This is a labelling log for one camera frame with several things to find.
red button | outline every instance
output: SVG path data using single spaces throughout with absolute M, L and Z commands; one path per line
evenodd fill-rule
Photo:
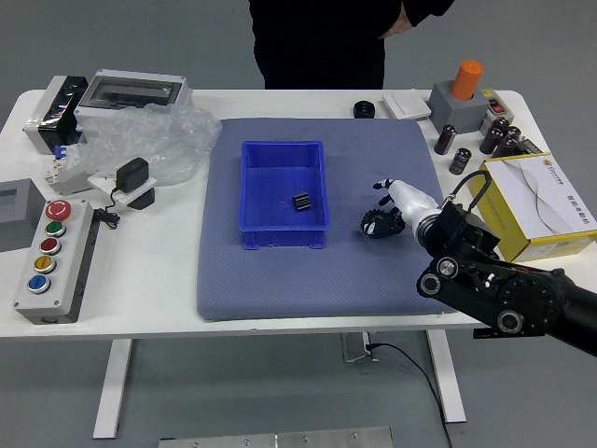
M 71 204 L 68 201 L 54 201 L 46 207 L 46 216 L 55 221 L 64 221 L 71 216 Z
M 56 238 L 46 238 L 41 242 L 39 248 L 41 249 L 42 254 L 54 255 L 60 252 L 61 246 L 60 241 Z

black cable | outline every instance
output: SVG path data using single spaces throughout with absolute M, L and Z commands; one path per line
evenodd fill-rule
M 402 355 L 404 355 L 412 364 L 414 364 L 414 366 L 419 369 L 419 371 L 421 371 L 421 373 L 423 374 L 423 376 L 425 377 L 425 380 L 427 380 L 427 384 L 429 385 L 429 389 L 431 389 L 431 393 L 433 394 L 434 399 L 436 399 L 436 403 L 437 403 L 437 408 L 439 409 L 439 418 L 441 419 L 441 425 L 444 428 L 444 433 L 446 434 L 446 439 L 448 440 L 448 446 L 450 446 L 450 448 L 452 448 L 452 444 L 451 444 L 451 439 L 450 439 L 450 433 L 448 432 L 448 427 L 446 426 L 446 414 L 444 413 L 443 408 L 441 407 L 441 401 L 439 400 L 439 397 L 437 396 L 436 390 L 434 389 L 433 385 L 431 384 L 431 380 L 429 379 L 429 377 L 427 376 L 427 373 L 425 373 L 425 371 L 423 370 L 423 368 L 417 364 L 414 359 L 412 359 L 409 355 L 406 354 L 406 352 L 404 350 L 402 350 L 401 348 L 392 345 L 391 343 L 368 343 L 365 348 L 367 348 L 368 351 L 373 350 L 374 348 L 377 347 L 392 347 L 395 350 L 397 350 L 398 352 L 400 352 Z
M 470 175 L 467 175 L 463 180 L 461 180 L 458 183 L 458 185 L 456 186 L 456 188 L 454 189 L 454 191 L 451 193 L 451 196 L 456 196 L 456 193 L 458 193 L 458 191 L 460 191 L 460 189 L 463 187 L 463 185 L 466 182 L 468 182 L 470 179 L 472 179 L 473 177 L 475 177 L 476 175 L 483 175 L 485 177 L 485 184 L 479 190 L 479 193 L 477 193 L 477 196 L 475 196 L 475 198 L 473 199 L 473 201 L 468 206 L 468 210 L 467 210 L 468 212 L 470 212 L 475 207 L 475 205 L 477 205 L 477 203 L 481 200 L 481 198 L 485 195 L 485 193 L 487 192 L 487 190 L 491 186 L 491 184 L 492 184 L 492 176 L 489 174 L 489 171 L 477 170 L 477 171 L 474 171 L 473 173 L 471 173 Z
M 100 221 L 105 222 L 107 224 L 107 226 L 112 230 L 114 230 L 116 227 L 118 227 L 118 222 L 120 221 L 120 217 L 118 216 L 118 214 L 116 214 L 114 212 L 108 212 L 108 208 L 112 208 L 112 207 L 116 206 L 116 201 L 114 200 L 114 193 L 116 193 L 117 191 L 118 191 L 118 188 L 114 188 L 112 190 L 112 192 L 110 193 L 110 201 L 112 201 L 111 205 L 107 205 L 106 207 L 104 207 L 104 209 L 98 208 L 94 211 L 95 216 Z

white table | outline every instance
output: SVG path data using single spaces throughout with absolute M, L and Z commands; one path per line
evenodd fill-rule
M 218 119 L 341 119 L 352 117 L 355 102 L 368 100 L 376 106 L 376 118 L 389 118 L 382 102 L 382 94 L 388 92 L 391 91 L 195 91 L 193 102 L 195 106 L 210 110 Z M 43 179 L 43 160 L 50 156 L 41 156 L 21 130 L 42 93 L 24 93 L 0 133 L 0 181 L 30 177 L 47 199 L 55 199 L 56 193 Z M 420 91 L 420 94 L 426 99 L 429 91 Z M 513 91 L 500 91 L 499 94 L 514 111 L 514 124 L 539 147 L 548 150 L 522 97 Z M 419 123 L 428 142 L 442 192 L 447 194 L 462 178 L 448 172 L 453 149 L 472 149 L 473 158 L 465 174 L 474 171 L 483 159 L 476 150 L 482 136 L 480 133 L 458 135 L 451 153 L 442 157 L 433 152 L 437 132 L 431 122 L 423 120 Z M 443 331 L 480 325 L 461 313 L 223 322 L 201 319 L 196 311 L 196 278 L 198 263 L 201 262 L 198 252 L 207 174 L 208 167 L 204 166 L 184 184 L 157 188 L 156 202 L 143 211 L 121 213 L 122 220 L 116 231 L 102 226 L 80 316 L 75 324 L 36 326 L 14 311 L 12 299 L 27 249 L 0 253 L 0 280 L 3 285 L 0 338 L 115 340 L 94 437 L 114 437 L 132 339 L 158 337 L 429 330 L 444 404 L 454 404 L 453 408 L 446 407 L 448 419 L 465 419 Z M 388 168 L 387 176 L 395 176 L 391 168 Z M 467 191 L 463 189 L 461 194 L 458 199 L 468 203 L 470 196 Z M 73 197 L 88 199 L 94 207 L 105 205 L 105 198 L 96 191 L 78 193 Z M 580 287 L 597 290 L 597 275 L 587 275 L 586 272 L 596 250 L 596 246 L 591 245 L 577 256 L 532 264 L 542 269 L 563 267 Z

push button box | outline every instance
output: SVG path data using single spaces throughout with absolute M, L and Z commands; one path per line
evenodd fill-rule
M 34 324 L 76 322 L 98 227 L 86 201 L 48 202 L 25 262 L 15 310 Z

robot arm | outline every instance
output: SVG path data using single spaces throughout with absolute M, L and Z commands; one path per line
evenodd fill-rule
M 404 220 L 433 257 L 417 282 L 420 295 L 490 327 L 475 330 L 476 338 L 549 334 L 597 356 L 597 294 L 577 287 L 562 269 L 498 259 L 493 249 L 499 239 L 478 217 L 450 200 L 439 208 L 433 200 L 419 201 L 417 189 L 396 182 L 376 186 L 388 188 L 396 206 L 409 210 Z

